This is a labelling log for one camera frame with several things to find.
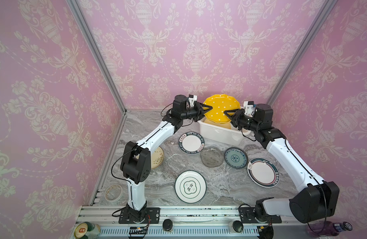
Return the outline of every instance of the gray marble surface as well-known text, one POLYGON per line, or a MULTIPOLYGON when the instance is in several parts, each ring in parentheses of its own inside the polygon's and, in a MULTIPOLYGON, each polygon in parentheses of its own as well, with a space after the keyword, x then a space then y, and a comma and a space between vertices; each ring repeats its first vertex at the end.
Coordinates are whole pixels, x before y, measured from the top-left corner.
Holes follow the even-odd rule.
MULTIPOLYGON (((112 164, 123 154, 124 146, 128 141, 136 142, 161 122, 160 112, 153 111, 131 111, 127 113, 119 144, 112 164)), ((248 176, 247 168, 235 169, 230 167, 225 161, 218 167, 206 167, 203 165, 200 154, 188 155, 182 152, 178 147, 179 137, 186 132, 200 132, 199 123, 193 122, 190 126, 181 127, 173 136, 163 142, 160 147, 163 149, 165 158, 160 166, 151 170, 149 177, 145 182, 145 197, 148 205, 190 205, 181 201, 174 190, 174 183, 178 175, 186 170, 195 170, 199 172, 206 180, 206 194, 194 205, 239 205, 249 203, 254 205, 257 199, 266 197, 287 198, 293 197, 297 191, 290 177, 284 171, 283 167, 276 159, 258 142, 252 142, 244 139, 239 148, 243 149, 248 155, 248 159, 265 158, 270 160, 279 170, 280 181, 273 188, 263 188, 255 184, 248 176)), ((205 147, 215 146, 224 151, 232 145, 227 145, 217 141, 205 138, 205 147)), ((113 173, 117 177, 123 178, 120 170, 121 160, 114 166, 113 173)), ((128 200, 128 190, 126 182, 115 179, 110 172, 106 176, 104 191, 112 184, 122 185, 123 192, 121 197, 114 202, 109 202, 105 197, 101 197, 100 205, 126 205, 128 200)))

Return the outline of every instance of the mounting plate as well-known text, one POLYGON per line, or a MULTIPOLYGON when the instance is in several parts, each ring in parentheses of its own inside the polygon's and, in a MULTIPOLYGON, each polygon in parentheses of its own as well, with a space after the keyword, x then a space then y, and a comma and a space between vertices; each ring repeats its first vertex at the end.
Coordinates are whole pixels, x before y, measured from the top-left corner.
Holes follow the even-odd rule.
MULTIPOLYGON (((146 208, 146 214, 150 216, 150 224, 158 224, 159 223, 159 218, 160 218, 160 210, 161 208, 146 208)), ((139 224, 142 223, 148 223, 147 221, 148 217, 145 217, 145 219, 142 222, 138 222, 139 224)), ((119 224, 133 224, 133 220, 128 217, 126 217, 123 214, 123 211, 121 211, 119 218, 118 218, 118 223, 119 224)))
MULTIPOLYGON (((254 209, 250 207, 239 208, 239 217, 242 223, 262 223, 255 218, 254 209)), ((280 216, 272 216, 272 223, 282 223, 280 216)))

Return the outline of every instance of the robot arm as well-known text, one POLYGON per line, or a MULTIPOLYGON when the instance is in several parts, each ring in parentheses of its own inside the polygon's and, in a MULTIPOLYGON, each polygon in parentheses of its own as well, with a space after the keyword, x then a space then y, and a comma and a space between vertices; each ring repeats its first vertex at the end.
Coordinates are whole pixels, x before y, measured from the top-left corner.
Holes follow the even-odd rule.
POLYGON ((306 223, 334 215, 339 188, 316 174, 293 150, 284 134, 272 127, 273 110, 269 105, 249 101, 244 109, 224 113, 234 127, 254 132, 256 140, 279 161, 299 192, 294 198, 258 200, 255 216, 259 221, 268 221, 271 215, 284 215, 306 223))
POLYGON ((150 174, 151 153, 182 126, 184 119, 197 122, 211 109, 211 106, 197 102, 197 96, 177 95, 173 107, 167 111, 157 128, 143 139, 135 143, 129 141, 125 145, 120 169, 128 181, 129 199, 123 210, 130 219, 140 222, 146 214, 145 179, 150 174))

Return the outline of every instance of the pink damask wallpaper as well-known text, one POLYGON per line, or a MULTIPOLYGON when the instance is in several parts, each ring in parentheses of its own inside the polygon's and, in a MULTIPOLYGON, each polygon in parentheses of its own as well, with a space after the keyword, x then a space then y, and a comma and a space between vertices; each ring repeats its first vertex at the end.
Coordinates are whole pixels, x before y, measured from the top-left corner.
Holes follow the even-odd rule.
POLYGON ((339 0, 274 104, 297 153, 340 188, 339 238, 367 238, 367 0, 339 0))
POLYGON ((177 94, 264 103, 324 0, 79 0, 128 109, 177 94))
POLYGON ((0 0, 0 238, 69 238, 120 116, 65 1, 0 0))

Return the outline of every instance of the plastic water bottle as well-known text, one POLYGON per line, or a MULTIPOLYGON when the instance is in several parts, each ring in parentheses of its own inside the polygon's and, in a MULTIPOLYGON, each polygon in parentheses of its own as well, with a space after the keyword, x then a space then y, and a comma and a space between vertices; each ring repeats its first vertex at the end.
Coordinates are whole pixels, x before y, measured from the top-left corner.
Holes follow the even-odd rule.
POLYGON ((311 237, 337 236, 342 231, 352 231, 353 229, 352 225, 346 221, 342 223, 326 221, 326 225, 322 230, 323 226, 324 222, 307 225, 307 232, 311 237))

